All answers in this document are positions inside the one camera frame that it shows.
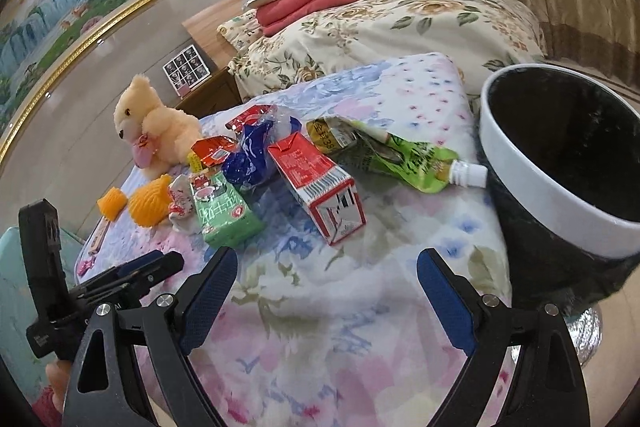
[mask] photo frame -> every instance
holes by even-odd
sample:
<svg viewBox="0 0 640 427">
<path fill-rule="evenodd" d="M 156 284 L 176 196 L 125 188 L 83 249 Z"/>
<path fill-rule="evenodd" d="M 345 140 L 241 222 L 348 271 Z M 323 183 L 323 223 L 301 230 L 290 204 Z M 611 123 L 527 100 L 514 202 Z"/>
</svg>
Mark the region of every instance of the photo frame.
<svg viewBox="0 0 640 427">
<path fill-rule="evenodd" d="M 193 44 L 169 60 L 162 70 L 180 98 L 187 96 L 211 76 L 209 68 Z"/>
<path fill-rule="evenodd" d="M 104 34 L 153 0 L 9 0 L 0 11 L 0 170 L 51 89 Z"/>
</svg>

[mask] white rim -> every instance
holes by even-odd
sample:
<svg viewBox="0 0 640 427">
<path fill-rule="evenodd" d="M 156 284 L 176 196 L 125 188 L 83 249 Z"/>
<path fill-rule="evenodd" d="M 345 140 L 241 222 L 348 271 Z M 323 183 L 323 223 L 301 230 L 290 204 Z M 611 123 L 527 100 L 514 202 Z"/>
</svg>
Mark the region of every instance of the white rim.
<svg viewBox="0 0 640 427">
<path fill-rule="evenodd" d="M 502 129 L 500 128 L 500 126 L 498 126 L 497 122 L 495 121 L 494 115 L 492 114 L 490 107 L 489 107 L 489 101 L 488 101 L 488 93 L 489 93 L 489 89 L 491 88 L 492 84 L 494 83 L 494 81 L 503 76 L 504 74 L 508 73 L 509 71 L 513 71 L 513 70 L 523 70 L 523 69 L 545 69 L 545 70 L 553 70 L 553 71 L 560 71 L 562 73 L 565 74 L 569 74 L 571 76 L 575 76 L 575 77 L 579 77 L 582 78 L 583 80 L 586 80 L 588 82 L 590 82 L 591 84 L 594 84 L 598 87 L 600 87 L 601 89 L 606 90 L 608 93 L 612 94 L 617 100 L 619 100 L 620 102 L 622 102 L 626 108 L 628 108 L 628 110 L 630 110 L 634 115 L 636 115 L 636 117 L 638 118 L 638 120 L 640 121 L 640 115 L 638 115 L 638 112 L 624 99 L 622 98 L 620 95 L 618 95 L 615 91 L 613 91 L 612 89 L 610 89 L 609 87 L 605 86 L 604 84 L 598 82 L 597 80 L 591 78 L 590 76 L 587 76 L 585 74 L 579 73 L 577 71 L 574 70 L 569 70 L 567 68 L 561 68 L 559 66 L 554 66 L 551 64 L 514 64 L 513 66 L 507 66 L 505 68 L 502 68 L 498 71 L 495 71 L 495 73 L 493 73 L 489 79 L 484 83 L 484 86 L 482 86 L 482 92 L 481 92 L 481 118 L 480 118 L 480 127 L 482 130 L 482 126 L 483 125 L 487 125 L 491 128 L 491 131 L 495 134 L 497 134 L 498 137 L 500 137 L 501 140 L 503 140 L 503 142 L 507 145 L 507 147 L 511 150 L 511 152 L 514 153 L 514 155 L 517 156 L 517 158 L 519 158 L 520 161 L 522 161 L 523 163 L 525 163 L 526 165 L 529 166 L 529 168 L 531 169 L 532 172 L 534 172 L 534 174 L 539 177 L 542 178 L 545 182 L 545 184 L 551 185 L 554 190 L 556 192 L 559 192 L 560 194 L 562 194 L 562 197 L 566 198 L 567 200 L 569 200 L 570 202 L 572 202 L 573 204 L 580 206 L 582 208 L 588 208 L 588 211 L 590 214 L 593 214 L 593 216 L 597 217 L 598 219 L 602 220 L 602 221 L 606 221 L 608 224 L 610 224 L 611 226 L 614 227 L 620 227 L 622 229 L 627 229 L 629 232 L 637 232 L 639 233 L 639 238 L 638 238 L 638 247 L 640 247 L 640 223 L 634 222 L 634 221 L 628 221 L 626 219 L 622 219 L 620 217 L 615 217 L 612 216 L 611 214 L 608 214 L 606 212 L 604 212 L 603 210 L 600 210 L 599 208 L 596 208 L 595 206 L 593 206 L 590 203 L 587 203 L 586 201 L 584 201 L 582 198 L 579 198 L 578 196 L 576 196 L 574 193 L 570 192 L 569 190 L 567 190 L 566 188 L 562 187 L 561 184 L 559 184 L 558 182 L 556 182 L 555 180 L 553 180 L 550 176 L 548 176 L 548 174 L 546 174 L 544 171 L 542 171 L 538 166 L 536 166 L 533 162 L 531 162 L 531 160 L 529 160 L 512 142 L 511 140 L 509 140 L 509 138 L 507 137 L 507 135 L 505 133 L 503 133 Z M 493 163 L 492 162 L 492 151 L 487 151 L 487 149 L 484 147 L 484 143 L 482 144 L 482 147 L 484 148 L 484 155 L 486 156 L 487 160 L 489 161 L 489 163 Z M 500 178 L 500 181 L 504 183 L 503 179 L 501 179 L 500 175 L 498 174 L 498 172 L 496 172 L 496 174 L 498 175 L 498 178 Z M 506 188 L 508 190 L 510 190 L 510 187 L 507 186 L 507 184 L 505 184 Z M 519 201 L 520 204 L 522 204 L 523 207 L 525 207 L 527 209 L 527 211 L 529 211 L 529 208 L 526 205 L 526 202 L 523 201 Z M 547 228 L 549 228 L 550 230 L 552 230 L 552 228 L 545 223 L 545 219 L 540 219 L 541 216 L 535 216 L 533 215 L 533 217 L 535 217 L 540 223 L 543 223 Z M 563 239 L 565 239 L 566 241 L 570 241 L 571 243 L 574 243 L 574 245 L 576 244 L 576 242 L 572 241 L 571 239 L 567 238 L 567 237 L 563 237 L 562 235 L 560 236 Z M 591 253 L 595 253 L 597 255 L 602 255 L 604 257 L 626 257 L 628 255 L 630 255 L 631 253 L 635 253 L 635 252 L 631 252 L 631 253 L 626 253 L 624 255 L 616 255 L 616 254 L 609 254 L 607 252 L 603 252 L 603 251 L 593 251 L 590 250 L 589 248 L 584 248 L 585 250 L 591 252 Z"/>
</svg>

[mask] teal cushion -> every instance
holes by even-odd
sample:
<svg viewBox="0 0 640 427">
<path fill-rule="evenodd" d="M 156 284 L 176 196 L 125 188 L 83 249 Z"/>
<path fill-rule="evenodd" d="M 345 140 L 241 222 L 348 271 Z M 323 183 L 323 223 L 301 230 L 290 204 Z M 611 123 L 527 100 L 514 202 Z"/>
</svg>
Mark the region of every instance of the teal cushion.
<svg viewBox="0 0 640 427">
<path fill-rule="evenodd" d="M 82 244 L 60 230 L 60 260 L 66 274 L 66 285 L 74 285 L 73 269 Z M 47 384 L 44 368 L 54 359 L 49 355 L 36 359 L 27 342 L 25 331 L 36 319 L 27 274 L 22 261 L 20 232 L 8 229 L 0 237 L 0 355 L 24 396 L 33 402 Z"/>
</svg>

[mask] teddy bear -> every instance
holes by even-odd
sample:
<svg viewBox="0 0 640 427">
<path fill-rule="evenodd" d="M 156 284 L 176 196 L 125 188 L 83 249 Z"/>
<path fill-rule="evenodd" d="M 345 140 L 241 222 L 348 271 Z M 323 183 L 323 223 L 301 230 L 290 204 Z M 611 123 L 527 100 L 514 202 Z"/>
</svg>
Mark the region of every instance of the teddy bear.
<svg viewBox="0 0 640 427">
<path fill-rule="evenodd" d="M 202 139 L 198 119 L 166 107 L 142 74 L 134 76 L 120 96 L 113 123 L 118 136 L 132 147 L 136 165 L 149 180 L 174 165 L 188 164 L 191 146 Z"/>
</svg>

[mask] screw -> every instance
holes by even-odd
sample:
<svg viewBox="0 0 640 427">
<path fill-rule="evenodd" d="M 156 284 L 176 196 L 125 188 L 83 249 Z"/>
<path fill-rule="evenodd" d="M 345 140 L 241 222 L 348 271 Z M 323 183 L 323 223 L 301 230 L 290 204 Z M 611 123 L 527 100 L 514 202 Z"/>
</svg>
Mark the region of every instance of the screw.
<svg viewBox="0 0 640 427">
<path fill-rule="evenodd" d="M 161 308 L 167 308 L 167 306 L 171 306 L 172 302 L 174 302 L 174 296 L 171 293 L 163 293 L 156 299 L 156 304 Z"/>
<path fill-rule="evenodd" d="M 487 293 L 486 295 L 482 296 L 482 302 L 489 306 L 489 308 L 495 308 L 498 304 L 500 304 L 500 299 L 498 299 L 492 293 Z"/>
<path fill-rule="evenodd" d="M 559 314 L 558 306 L 556 306 L 555 304 L 545 304 L 545 312 L 547 315 L 555 317 Z"/>
<path fill-rule="evenodd" d="M 107 313 L 109 313 L 110 311 L 111 311 L 111 306 L 109 306 L 107 303 L 105 303 L 105 304 L 99 305 L 95 312 L 98 315 L 100 315 L 100 317 L 102 317 L 102 316 L 106 315 Z"/>
</svg>

